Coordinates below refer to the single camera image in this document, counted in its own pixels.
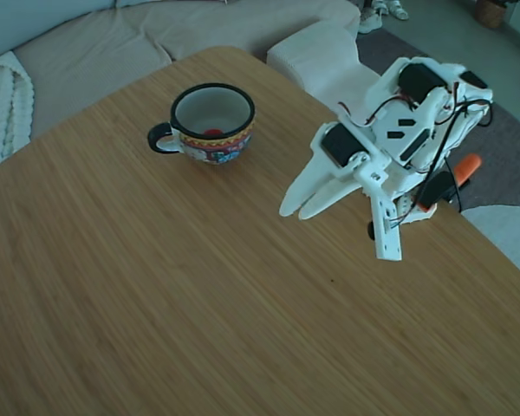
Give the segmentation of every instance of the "floor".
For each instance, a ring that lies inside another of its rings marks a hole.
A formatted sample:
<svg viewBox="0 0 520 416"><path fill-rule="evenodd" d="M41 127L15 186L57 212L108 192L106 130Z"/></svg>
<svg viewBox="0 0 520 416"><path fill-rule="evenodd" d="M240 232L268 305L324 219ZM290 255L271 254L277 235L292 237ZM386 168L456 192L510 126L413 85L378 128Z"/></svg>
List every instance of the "floor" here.
<svg viewBox="0 0 520 416"><path fill-rule="evenodd" d="M520 120L520 38L472 18L466 0L403 0L408 22L385 17L384 28L443 62L460 62L486 80L497 103Z"/></svg>

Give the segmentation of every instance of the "mug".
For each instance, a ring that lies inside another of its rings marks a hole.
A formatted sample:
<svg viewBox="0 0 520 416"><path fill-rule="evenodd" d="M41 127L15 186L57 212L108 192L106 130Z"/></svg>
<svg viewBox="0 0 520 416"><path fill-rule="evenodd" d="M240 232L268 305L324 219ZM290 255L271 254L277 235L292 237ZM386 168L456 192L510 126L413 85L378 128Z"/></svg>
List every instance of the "mug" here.
<svg viewBox="0 0 520 416"><path fill-rule="evenodd" d="M197 85L175 100L170 122L150 130L148 145L158 153L184 153L221 165L249 145L255 115L254 102L243 90L220 83Z"/></svg>

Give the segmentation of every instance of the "orange handle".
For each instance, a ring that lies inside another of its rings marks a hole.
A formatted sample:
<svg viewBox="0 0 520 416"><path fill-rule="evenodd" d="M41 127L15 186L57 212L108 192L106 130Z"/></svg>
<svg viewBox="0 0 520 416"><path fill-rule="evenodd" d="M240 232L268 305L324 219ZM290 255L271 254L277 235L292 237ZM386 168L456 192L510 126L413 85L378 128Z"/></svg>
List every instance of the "orange handle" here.
<svg viewBox="0 0 520 416"><path fill-rule="evenodd" d="M464 159L454 166L454 177L458 186L462 186L466 180L482 165L482 158L478 154L470 153Z"/></svg>

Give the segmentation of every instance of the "white cushion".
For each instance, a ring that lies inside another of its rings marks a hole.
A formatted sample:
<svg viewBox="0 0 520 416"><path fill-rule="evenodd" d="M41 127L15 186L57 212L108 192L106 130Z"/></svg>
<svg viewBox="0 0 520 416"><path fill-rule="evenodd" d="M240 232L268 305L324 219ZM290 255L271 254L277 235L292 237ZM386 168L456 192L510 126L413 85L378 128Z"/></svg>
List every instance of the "white cushion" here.
<svg viewBox="0 0 520 416"><path fill-rule="evenodd" d="M342 102L361 117L364 95L380 79L360 63L349 31L331 22L315 23L278 43L267 63L335 112Z"/></svg>
<svg viewBox="0 0 520 416"><path fill-rule="evenodd" d="M270 47L312 23L331 20L346 26L360 19L359 10L348 0L168 1L122 12L176 60L220 45L265 57Z"/></svg>
<svg viewBox="0 0 520 416"><path fill-rule="evenodd" d="M0 0L0 55L113 0Z"/></svg>
<svg viewBox="0 0 520 416"><path fill-rule="evenodd" d="M65 23L15 53L35 87L33 137L171 63L119 10Z"/></svg>

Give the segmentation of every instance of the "shoe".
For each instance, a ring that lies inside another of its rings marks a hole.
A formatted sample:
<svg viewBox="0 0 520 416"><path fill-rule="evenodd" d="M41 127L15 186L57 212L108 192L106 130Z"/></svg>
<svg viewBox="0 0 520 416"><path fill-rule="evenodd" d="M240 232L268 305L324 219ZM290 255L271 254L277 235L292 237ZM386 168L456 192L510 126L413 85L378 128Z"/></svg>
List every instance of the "shoe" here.
<svg viewBox="0 0 520 416"><path fill-rule="evenodd" d="M399 20L408 20L409 15L406 10L403 9L400 0L387 0L387 8L391 16Z"/></svg>
<svg viewBox="0 0 520 416"><path fill-rule="evenodd" d="M373 0L372 9L379 11L382 16L387 16L389 14L389 8L387 7L385 0Z"/></svg>
<svg viewBox="0 0 520 416"><path fill-rule="evenodd" d="M365 7L361 13L361 24L358 28L359 33L363 35L370 33L376 29L380 29L383 26L381 20L381 13L375 11L371 7Z"/></svg>

